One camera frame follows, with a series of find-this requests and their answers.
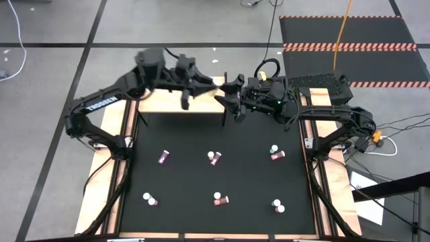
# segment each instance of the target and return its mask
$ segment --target white cable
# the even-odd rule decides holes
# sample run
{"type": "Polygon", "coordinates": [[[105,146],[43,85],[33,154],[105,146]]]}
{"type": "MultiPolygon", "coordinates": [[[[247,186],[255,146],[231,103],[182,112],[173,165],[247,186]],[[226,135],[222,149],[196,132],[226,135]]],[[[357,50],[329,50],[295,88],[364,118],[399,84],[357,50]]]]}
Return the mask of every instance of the white cable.
{"type": "Polygon", "coordinates": [[[19,68],[19,70],[15,74],[13,74],[10,77],[6,77],[4,79],[0,79],[0,81],[6,81],[6,80],[8,80],[10,78],[14,78],[16,75],[18,75],[22,71],[22,69],[24,68],[24,64],[26,63],[26,59],[27,59],[27,50],[24,48],[24,45],[22,44],[22,40],[21,40],[21,26],[19,25],[18,14],[16,14],[15,9],[13,8],[13,5],[11,3],[11,0],[7,0],[7,2],[11,6],[12,12],[16,18],[16,24],[18,26],[18,39],[19,39],[19,44],[21,44],[21,48],[24,50],[24,60],[22,61],[21,67],[19,68]]]}
{"type": "Polygon", "coordinates": [[[397,145],[394,142],[394,140],[392,140],[390,137],[387,137],[387,136],[381,136],[380,140],[382,140],[382,139],[388,139],[394,145],[394,153],[393,154],[381,154],[381,153],[374,153],[374,152],[369,152],[369,153],[365,153],[365,154],[367,154],[367,155],[381,155],[381,156],[388,156],[388,157],[397,155],[397,145]]]}

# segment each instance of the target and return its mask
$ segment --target gray floor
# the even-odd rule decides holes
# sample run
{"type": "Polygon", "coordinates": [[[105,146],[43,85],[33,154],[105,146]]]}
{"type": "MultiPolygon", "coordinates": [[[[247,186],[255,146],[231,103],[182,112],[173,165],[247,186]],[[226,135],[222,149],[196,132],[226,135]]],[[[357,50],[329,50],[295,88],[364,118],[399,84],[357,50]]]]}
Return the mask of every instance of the gray floor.
{"type": "MultiPolygon", "coordinates": [[[[430,42],[426,0],[396,0],[417,43],[430,42]]],[[[52,3],[13,4],[21,21],[24,42],[69,43],[87,41],[100,0],[53,0],[52,3]]],[[[346,0],[285,0],[277,15],[343,15],[346,0]]],[[[107,0],[95,42],[266,42],[273,7],[264,0],[246,9],[239,0],[107,0]]],[[[388,0],[354,1],[351,15],[394,15],[388,0]]],[[[272,42],[281,42],[278,20],[272,42]]],[[[16,23],[5,1],[0,2],[0,43],[17,42],[16,23]]],[[[26,65],[16,78],[0,83],[0,240],[14,241],[32,195],[60,111],[64,105],[83,49],[29,48],[26,65]]],[[[200,70],[212,76],[228,72],[252,75],[264,48],[172,48],[197,58],[200,70]]],[[[277,58],[281,49],[270,48],[277,58]]],[[[76,97],[114,82],[133,67],[137,49],[93,48],[76,97]]],[[[430,65],[430,50],[420,50],[430,65]]],[[[22,61],[18,48],[0,48],[0,69],[14,72],[22,61]]],[[[167,59],[172,65],[173,59],[167,59]]],[[[267,67],[268,73],[273,67],[267,67]]],[[[352,104],[374,113],[377,123],[429,112],[428,89],[353,89],[352,104]]],[[[91,115],[101,123],[102,111],[91,115]]],[[[401,123],[405,127],[413,121],[401,123]]],[[[429,171],[427,147],[430,128],[396,135],[395,157],[358,155],[375,173],[391,178],[429,171]]],[[[391,152],[390,145],[380,152],[391,152]]],[[[82,202],[82,187],[93,154],[62,135],[52,167],[31,223],[27,239],[73,235],[82,202]]]]}

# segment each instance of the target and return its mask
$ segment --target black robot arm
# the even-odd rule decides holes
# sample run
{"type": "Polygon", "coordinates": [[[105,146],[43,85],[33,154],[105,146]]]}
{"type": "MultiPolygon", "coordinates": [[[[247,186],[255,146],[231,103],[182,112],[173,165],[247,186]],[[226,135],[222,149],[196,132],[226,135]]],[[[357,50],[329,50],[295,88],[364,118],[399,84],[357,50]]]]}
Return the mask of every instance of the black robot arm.
{"type": "Polygon", "coordinates": [[[242,122],[250,110],[273,116],[276,122],[286,125],[285,130],[295,120],[332,120],[342,124],[326,137],[306,139],[306,150],[312,158],[326,160],[332,147],[348,145],[350,138],[369,136],[375,131],[372,113],[361,107],[301,106],[286,77],[273,77],[266,81],[250,77],[248,86],[243,87],[244,83],[243,75],[239,75],[233,82],[220,87],[225,96],[215,96],[234,115],[236,122],[242,122]]]}
{"type": "Polygon", "coordinates": [[[128,158],[124,137],[111,135],[93,125],[87,117],[89,113],[123,99],[138,100],[145,95],[146,90],[150,91],[148,97],[155,89],[182,91],[181,107],[187,110],[189,96],[196,97],[217,88],[211,78],[198,71],[195,59],[183,54],[179,56],[176,67],[170,70],[165,67],[161,48],[139,52],[135,61],[136,67],[122,75],[113,85],[74,99],[64,115],[66,133],[70,137],[86,136],[91,143],[107,146],[114,159],[128,158]]]}

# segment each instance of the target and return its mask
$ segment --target hazard tape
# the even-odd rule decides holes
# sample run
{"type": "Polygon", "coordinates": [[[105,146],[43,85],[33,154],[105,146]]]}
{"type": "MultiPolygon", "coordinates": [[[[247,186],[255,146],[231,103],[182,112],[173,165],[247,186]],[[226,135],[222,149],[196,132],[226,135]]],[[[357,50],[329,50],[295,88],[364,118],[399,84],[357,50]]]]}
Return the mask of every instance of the hazard tape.
{"type": "MultiPolygon", "coordinates": [[[[343,18],[342,15],[283,15],[280,19],[284,18],[343,18]]],[[[373,15],[373,16],[348,16],[348,18],[402,18],[402,16],[393,15],[373,15]]]]}
{"type": "MultiPolygon", "coordinates": [[[[336,43],[289,43],[284,44],[287,51],[335,51],[336,43]]],[[[340,43],[337,51],[417,51],[417,45],[412,43],[340,43]]]]}
{"type": "Polygon", "coordinates": [[[350,87],[430,87],[428,81],[352,81],[350,87]]]}
{"type": "MultiPolygon", "coordinates": [[[[336,43],[289,43],[285,48],[336,48],[336,43]]],[[[339,43],[339,48],[417,48],[413,43],[339,43]]]]}

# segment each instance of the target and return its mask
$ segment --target black mat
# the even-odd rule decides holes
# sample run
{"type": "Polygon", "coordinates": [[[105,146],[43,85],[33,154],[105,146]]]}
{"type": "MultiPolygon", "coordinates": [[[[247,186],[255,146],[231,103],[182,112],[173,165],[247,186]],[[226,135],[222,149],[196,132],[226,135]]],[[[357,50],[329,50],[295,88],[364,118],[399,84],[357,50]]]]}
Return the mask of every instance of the black mat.
{"type": "Polygon", "coordinates": [[[315,234],[299,129],[287,133],[269,116],[242,124],[218,114],[151,114],[140,123],[121,232],[315,234]],[[286,157],[272,161],[270,146],[286,157]],[[157,163],[163,150],[170,156],[157,163]],[[219,151],[216,166],[208,151],[219,151]],[[159,200],[149,206],[142,195],[159,200]],[[230,198],[214,205],[214,192],[230,198]],[[271,201],[286,207],[278,214],[271,201]]]}
{"type": "MultiPolygon", "coordinates": [[[[333,52],[284,52],[286,75],[333,71],[333,52]]],[[[428,81],[418,52],[338,52],[337,70],[350,81],[428,81]]]]}
{"type": "MultiPolygon", "coordinates": [[[[343,17],[283,17],[284,43],[336,43],[343,17]]],[[[414,43],[399,17],[348,17],[342,43],[414,43]]]]}

